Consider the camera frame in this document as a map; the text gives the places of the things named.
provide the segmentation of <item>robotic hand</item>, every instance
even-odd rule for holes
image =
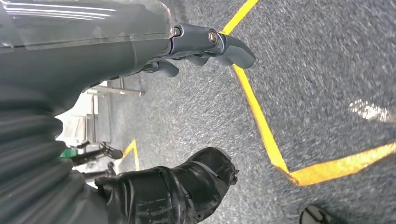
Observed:
[[[224,65],[236,64],[243,69],[255,62],[254,54],[242,41],[212,28],[178,24],[173,30],[174,36],[165,52],[148,61],[141,71],[163,71],[169,77],[176,76],[179,69],[165,59],[186,59],[195,65],[204,65],[209,57],[215,57]]]
[[[0,0],[0,223],[196,223],[211,215],[237,170],[221,150],[176,168],[96,180],[71,171],[55,141],[81,91],[138,72],[178,69],[167,60],[253,65],[241,41],[173,24],[157,0]]]

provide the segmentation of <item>screw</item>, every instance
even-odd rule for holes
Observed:
[[[217,41],[219,40],[218,37],[217,37],[217,33],[216,33],[216,31],[214,31],[214,30],[209,31],[208,37],[209,37],[209,40],[210,40],[213,44],[216,44]]]
[[[174,36],[180,36],[182,34],[182,32],[180,31],[179,27],[175,27],[173,29],[173,35]]]

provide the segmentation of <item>black rubber cover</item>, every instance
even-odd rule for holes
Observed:
[[[205,148],[175,168],[155,167],[95,181],[109,223],[192,224],[220,205],[238,170],[221,151]]]

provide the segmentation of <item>yellow floor line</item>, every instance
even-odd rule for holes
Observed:
[[[230,34],[232,30],[245,17],[250,9],[258,0],[248,0],[230,20],[221,33]],[[294,172],[289,172],[287,165],[279,151],[278,145],[271,133],[271,130],[265,120],[264,113],[253,93],[249,80],[243,69],[233,65],[238,80],[245,92],[247,101],[252,110],[256,124],[259,128],[264,147],[267,151],[271,163],[284,172],[298,186],[307,186],[346,175],[355,174],[369,165],[379,161],[380,159],[392,153],[396,153],[396,143],[370,149],[368,151],[347,156],[338,160],[332,160],[315,164]]]
[[[245,17],[246,14],[255,6],[259,0],[247,0],[242,7],[238,10],[235,16],[227,23],[221,33],[230,34],[232,30],[239,24],[239,22]]]
[[[124,155],[121,159],[117,160],[115,162],[116,166],[119,166],[122,162],[122,160],[133,150],[134,152],[134,157],[135,157],[135,168],[136,171],[140,170],[140,165],[139,165],[139,157],[138,157],[138,153],[137,153],[137,147],[136,147],[136,140],[134,139],[131,144],[129,144],[129,146],[124,150]]]
[[[396,152],[396,143],[373,148],[338,160],[318,163],[290,173],[298,186],[307,186],[358,173]]]
[[[260,105],[256,99],[255,94],[253,93],[252,87],[249,84],[248,77],[246,77],[245,71],[236,65],[233,65],[233,68],[235,69],[240,85],[245,92],[247,102],[249,103],[253,116],[256,120],[256,124],[259,128],[265,149],[267,150],[269,160],[271,161],[272,165],[274,165],[281,171],[288,173],[289,170],[287,169],[286,163],[283,160],[281,152],[278,149],[278,145],[275,142],[274,136],[269,129],[267,121],[264,117],[264,113],[261,111]]]

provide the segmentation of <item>green object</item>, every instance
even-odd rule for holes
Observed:
[[[61,154],[61,157],[73,157],[76,155],[77,155],[77,150],[68,148]]]

